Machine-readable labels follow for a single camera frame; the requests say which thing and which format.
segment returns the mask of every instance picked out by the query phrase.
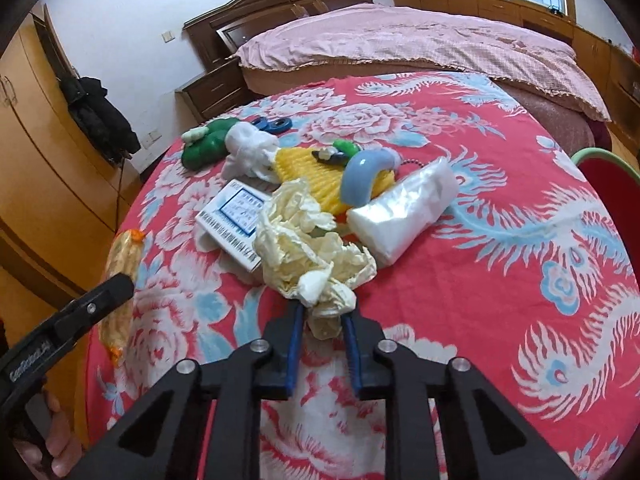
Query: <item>red floral bedspread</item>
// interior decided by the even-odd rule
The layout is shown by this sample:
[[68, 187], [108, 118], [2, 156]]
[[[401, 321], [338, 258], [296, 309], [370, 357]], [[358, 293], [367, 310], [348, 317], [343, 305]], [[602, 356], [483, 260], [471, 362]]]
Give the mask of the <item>red floral bedspread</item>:
[[[640, 418], [638, 286], [597, 195], [513, 98], [481, 75], [409, 73], [331, 80], [229, 115], [291, 117], [283, 146], [344, 137], [447, 157], [460, 194], [357, 289], [364, 315], [421, 357], [470, 358], [580, 478], [609, 469]], [[187, 174], [179, 157], [176, 142], [122, 226], [148, 234], [121, 367], [92, 334], [93, 441], [176, 361], [225, 358], [284, 304], [200, 236], [194, 216], [222, 188], [220, 165]], [[304, 344], [294, 397], [263, 403], [261, 476], [382, 478], [383, 402], [354, 399], [341, 340]]]

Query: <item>green chair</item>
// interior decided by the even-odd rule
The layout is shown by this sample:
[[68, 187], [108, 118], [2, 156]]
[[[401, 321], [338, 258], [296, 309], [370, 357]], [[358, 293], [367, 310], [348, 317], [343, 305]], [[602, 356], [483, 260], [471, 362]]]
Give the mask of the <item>green chair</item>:
[[571, 160], [609, 211], [637, 278], [640, 276], [640, 174], [619, 156], [601, 148], [585, 148]]

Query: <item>black jacket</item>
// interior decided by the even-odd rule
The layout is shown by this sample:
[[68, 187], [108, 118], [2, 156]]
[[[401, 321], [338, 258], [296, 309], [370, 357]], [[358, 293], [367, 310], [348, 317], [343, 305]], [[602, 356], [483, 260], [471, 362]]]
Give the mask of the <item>black jacket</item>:
[[65, 77], [60, 89], [69, 113], [100, 154], [112, 164], [140, 150], [140, 142], [124, 116], [106, 99], [99, 79]]

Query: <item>screw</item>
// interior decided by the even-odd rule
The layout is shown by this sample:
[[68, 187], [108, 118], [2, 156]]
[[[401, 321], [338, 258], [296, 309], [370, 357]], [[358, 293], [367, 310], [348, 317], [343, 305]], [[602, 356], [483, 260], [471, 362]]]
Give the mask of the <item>screw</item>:
[[178, 370], [179, 374], [189, 375], [196, 369], [196, 363], [191, 359], [183, 359], [177, 364], [175, 369]]
[[383, 339], [378, 342], [378, 350], [385, 354], [391, 354], [391, 352], [395, 352], [397, 349], [398, 343], [391, 339]]
[[269, 349], [269, 342], [266, 339], [254, 339], [251, 341], [249, 348], [252, 352], [262, 354]]
[[469, 359], [456, 357], [451, 362], [451, 367], [458, 372], [468, 372], [471, 370], [471, 363], [469, 362]]

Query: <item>white wall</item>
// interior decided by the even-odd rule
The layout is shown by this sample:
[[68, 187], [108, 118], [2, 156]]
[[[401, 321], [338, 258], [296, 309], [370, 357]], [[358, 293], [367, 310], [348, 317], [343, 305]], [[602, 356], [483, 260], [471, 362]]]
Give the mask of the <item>white wall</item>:
[[633, 43], [604, 0], [575, 0], [575, 21], [582, 28], [604, 40], [611, 40], [631, 54]]
[[[174, 90], [203, 72], [182, 24], [229, 0], [42, 0], [71, 63], [101, 79], [108, 98], [139, 136], [161, 138], [134, 156], [140, 171], [183, 131], [193, 115]], [[392, 5], [392, 0], [374, 0]], [[175, 40], [164, 43], [161, 34]]]

